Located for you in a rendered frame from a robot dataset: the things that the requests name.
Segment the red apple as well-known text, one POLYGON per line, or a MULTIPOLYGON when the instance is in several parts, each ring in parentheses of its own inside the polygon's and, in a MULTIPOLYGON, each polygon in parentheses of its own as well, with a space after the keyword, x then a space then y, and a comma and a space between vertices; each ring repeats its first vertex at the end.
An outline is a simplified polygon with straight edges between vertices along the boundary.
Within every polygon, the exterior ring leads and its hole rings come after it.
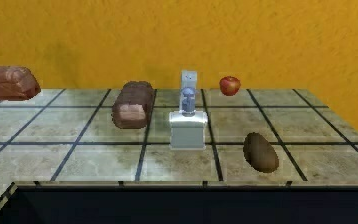
POLYGON ((233 76, 223 77, 219 81, 220 91, 225 96, 234 96, 239 91, 240 87, 240 80, 233 76))

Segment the brown potato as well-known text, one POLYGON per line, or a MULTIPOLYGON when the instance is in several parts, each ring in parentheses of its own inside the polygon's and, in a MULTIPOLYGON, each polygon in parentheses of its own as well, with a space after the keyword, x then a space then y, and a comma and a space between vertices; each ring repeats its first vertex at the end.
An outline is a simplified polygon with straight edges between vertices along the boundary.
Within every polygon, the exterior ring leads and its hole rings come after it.
POLYGON ((249 133, 243 145, 246 161, 255 170, 262 173, 272 173, 279 167, 279 158, 270 142, 261 134, 249 133))

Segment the reddish brown bread loaf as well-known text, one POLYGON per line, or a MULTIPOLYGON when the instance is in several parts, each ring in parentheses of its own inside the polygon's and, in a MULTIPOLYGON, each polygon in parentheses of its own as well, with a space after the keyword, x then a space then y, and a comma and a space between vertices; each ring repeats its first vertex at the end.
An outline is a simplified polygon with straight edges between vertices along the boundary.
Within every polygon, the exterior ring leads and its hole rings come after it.
POLYGON ((0 101, 25 101, 41 92, 31 70, 21 66, 0 66, 0 101))

